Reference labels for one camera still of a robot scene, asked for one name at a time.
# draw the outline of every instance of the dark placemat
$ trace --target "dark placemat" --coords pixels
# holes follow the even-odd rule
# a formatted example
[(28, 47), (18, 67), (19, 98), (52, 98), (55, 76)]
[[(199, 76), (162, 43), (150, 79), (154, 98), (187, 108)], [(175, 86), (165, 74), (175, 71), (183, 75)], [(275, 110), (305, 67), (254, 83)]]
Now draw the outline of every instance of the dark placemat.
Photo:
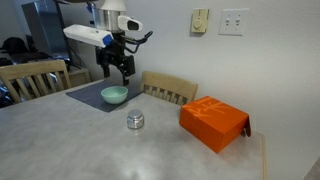
[(67, 92), (66, 94), (76, 100), (79, 100), (83, 103), (86, 103), (92, 107), (95, 107), (105, 112), (111, 112), (112, 110), (116, 109), (117, 107), (121, 106), (122, 104), (130, 101), (132, 98), (141, 94), (141, 92), (138, 89), (128, 88), (128, 97), (123, 103), (108, 104), (103, 100), (101, 96), (101, 91), (104, 88), (107, 88), (110, 86), (119, 86), (119, 85), (105, 80), (100, 83), (93, 84), (91, 86), (87, 86), (82, 89), (78, 89), (72, 92)]

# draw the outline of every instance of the white table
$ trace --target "white table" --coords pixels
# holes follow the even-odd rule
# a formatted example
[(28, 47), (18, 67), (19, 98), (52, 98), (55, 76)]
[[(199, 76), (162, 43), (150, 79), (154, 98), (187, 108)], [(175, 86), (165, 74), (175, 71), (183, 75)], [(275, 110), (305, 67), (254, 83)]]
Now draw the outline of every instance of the white table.
[[(143, 112), (142, 129), (127, 128), (132, 109)], [(65, 92), (0, 109), (0, 180), (264, 178), (261, 134), (216, 154), (179, 125), (179, 111), (141, 94), (106, 113)]]

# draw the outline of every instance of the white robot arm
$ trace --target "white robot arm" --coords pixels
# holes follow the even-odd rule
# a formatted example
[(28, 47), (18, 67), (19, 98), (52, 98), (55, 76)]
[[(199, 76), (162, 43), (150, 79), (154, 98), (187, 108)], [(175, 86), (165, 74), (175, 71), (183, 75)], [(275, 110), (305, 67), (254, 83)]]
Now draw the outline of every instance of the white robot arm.
[[(123, 0), (55, 0), (59, 3), (87, 3), (93, 14), (95, 28), (72, 25), (63, 31), (68, 38), (96, 46), (97, 64), (101, 65), (104, 76), (109, 77), (109, 65), (116, 66), (123, 76), (123, 84), (129, 83), (128, 77), (135, 73), (134, 57), (126, 56), (124, 51), (136, 53), (139, 45), (147, 42), (152, 35), (148, 32), (142, 39), (125, 36), (125, 31), (141, 31), (142, 23), (126, 16)], [(126, 43), (135, 45), (135, 50), (126, 47)]]

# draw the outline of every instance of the metal tin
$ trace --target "metal tin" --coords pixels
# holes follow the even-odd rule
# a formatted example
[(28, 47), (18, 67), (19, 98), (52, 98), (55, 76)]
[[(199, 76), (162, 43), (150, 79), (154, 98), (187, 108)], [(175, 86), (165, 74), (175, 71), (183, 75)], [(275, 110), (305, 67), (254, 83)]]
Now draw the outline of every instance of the metal tin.
[(128, 127), (131, 129), (139, 129), (144, 125), (144, 116), (138, 109), (131, 110), (127, 117)]

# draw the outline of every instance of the bowl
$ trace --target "bowl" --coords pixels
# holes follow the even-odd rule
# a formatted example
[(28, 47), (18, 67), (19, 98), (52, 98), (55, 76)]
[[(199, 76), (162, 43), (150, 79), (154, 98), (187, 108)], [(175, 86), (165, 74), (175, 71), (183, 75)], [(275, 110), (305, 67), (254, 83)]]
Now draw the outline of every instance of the bowl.
[(101, 91), (104, 101), (109, 104), (120, 104), (128, 96), (128, 88), (124, 86), (112, 86)]

